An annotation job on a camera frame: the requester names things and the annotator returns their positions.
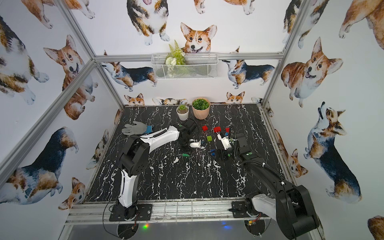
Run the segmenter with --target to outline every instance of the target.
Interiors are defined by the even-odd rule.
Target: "wall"
[[[380,19],[384,15],[384,3],[370,1],[370,4],[375,2],[381,2],[381,8],[373,7],[376,10],[371,17]],[[304,64],[289,65],[283,71],[283,78],[290,79],[288,86],[294,89],[298,86],[293,91],[297,96],[309,95],[303,100],[303,106],[299,106],[296,96],[293,96],[292,101],[289,99],[290,89],[285,87],[280,78],[269,99],[275,114],[272,123],[289,154],[289,165],[293,173],[299,172],[296,175],[305,173],[296,181],[310,191],[327,240],[374,239],[370,231],[375,239],[383,239],[383,218],[373,217],[384,214],[384,193],[381,191],[380,180],[384,168],[381,160],[381,136],[384,134],[381,124],[384,117],[381,68],[384,50],[379,45],[383,46],[382,40],[376,41],[366,19],[353,24],[349,33],[344,35],[345,38],[339,37],[340,27],[351,3],[351,0],[329,1],[318,23],[302,42],[302,49],[298,46],[299,36],[294,41],[286,64]],[[357,6],[355,11],[362,13],[365,11],[363,7],[370,4]],[[383,31],[383,24],[380,25],[376,20],[373,23],[375,31]],[[307,26],[303,27],[302,33],[308,30]],[[315,47],[315,54],[312,54],[319,37],[323,54],[334,60],[328,61],[318,47]],[[309,78],[305,78],[301,86],[291,84],[294,76],[301,81],[309,66],[312,67]],[[296,71],[295,67],[304,69]],[[326,77],[321,82],[321,76],[324,75]],[[321,83],[317,88],[313,85],[315,81]],[[314,92],[310,94],[310,88],[306,86],[311,86]],[[321,108],[322,102],[325,102],[326,108]],[[318,128],[313,129],[318,121]],[[311,130],[314,134],[310,134],[308,143],[307,137]],[[306,148],[311,151],[305,158]],[[292,154],[295,149],[298,149],[297,155]]]
[[[1,45],[0,48],[0,59],[2,60],[0,65],[0,74],[2,74],[0,77],[0,102],[2,103],[0,106],[2,113],[0,114],[0,163],[62,92],[65,78],[63,66],[47,56],[43,48],[61,49],[66,45],[67,35],[71,35],[76,44],[78,56],[84,63],[89,60],[58,9],[45,5],[44,10],[53,25],[52,29],[41,24],[21,1],[3,0],[0,5],[0,16],[16,35],[16,37],[11,36],[11,32],[4,34],[5,26],[2,24],[2,36],[9,37],[10,41],[13,41],[13,45],[10,47],[12,50],[6,48],[5,45]],[[17,51],[17,38],[25,45],[22,54]],[[40,72],[39,81],[41,82],[29,74],[29,58]],[[21,78],[28,82],[27,84],[21,83],[26,90],[16,93],[10,88],[4,87],[19,82],[12,79],[7,83],[4,75],[22,76]]]
[[[68,208],[83,201],[118,110],[96,70],[91,77],[95,101],[77,120],[62,110],[0,189],[2,240],[58,239]]]

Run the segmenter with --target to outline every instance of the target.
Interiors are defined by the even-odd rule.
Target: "gray glove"
[[[125,124],[125,128],[123,128],[121,132],[124,135],[130,136],[133,134],[140,135],[147,131],[147,125],[145,125],[144,123],[137,121],[133,121],[133,123],[135,123],[135,125]]]

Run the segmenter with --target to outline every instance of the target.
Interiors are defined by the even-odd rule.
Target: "red lego brick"
[[[214,132],[221,132],[221,127],[214,127]]]

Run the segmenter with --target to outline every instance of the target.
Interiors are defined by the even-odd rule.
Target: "succulent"
[[[192,106],[197,110],[205,110],[209,107],[209,103],[204,99],[196,99],[193,101]]]

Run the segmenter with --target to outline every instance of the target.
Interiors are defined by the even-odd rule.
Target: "potted plant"
[[[180,106],[178,106],[176,108],[176,112],[181,121],[187,120],[188,114],[189,114],[189,108],[186,105],[181,104]]]
[[[206,98],[196,98],[192,102],[193,114],[197,119],[205,119],[208,117],[211,102]]]

